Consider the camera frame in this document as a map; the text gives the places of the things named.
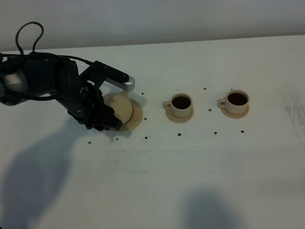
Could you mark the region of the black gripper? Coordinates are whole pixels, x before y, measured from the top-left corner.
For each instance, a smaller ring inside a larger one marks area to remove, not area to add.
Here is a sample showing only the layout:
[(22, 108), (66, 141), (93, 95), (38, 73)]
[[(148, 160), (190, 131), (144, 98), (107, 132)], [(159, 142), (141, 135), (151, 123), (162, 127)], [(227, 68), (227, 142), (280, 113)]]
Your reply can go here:
[(115, 116), (114, 110), (104, 103), (102, 92), (93, 87), (93, 82), (85, 82), (81, 79), (75, 61), (65, 59), (64, 63), (67, 66), (69, 77), (67, 82), (60, 77), (59, 85), (62, 87), (62, 92), (56, 101), (87, 129), (119, 130), (122, 121)]

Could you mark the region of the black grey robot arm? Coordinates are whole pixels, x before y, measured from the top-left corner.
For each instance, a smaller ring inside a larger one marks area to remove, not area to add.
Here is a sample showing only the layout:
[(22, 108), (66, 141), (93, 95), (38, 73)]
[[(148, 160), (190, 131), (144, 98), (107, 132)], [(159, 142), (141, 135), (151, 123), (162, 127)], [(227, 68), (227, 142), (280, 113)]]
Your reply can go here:
[(17, 105), (27, 100), (60, 103), (79, 124), (99, 131), (119, 130), (122, 121), (104, 103), (100, 86), (127, 83), (129, 76), (99, 61), (86, 61), (78, 72), (76, 58), (51, 53), (6, 54), (0, 64), (0, 101)]

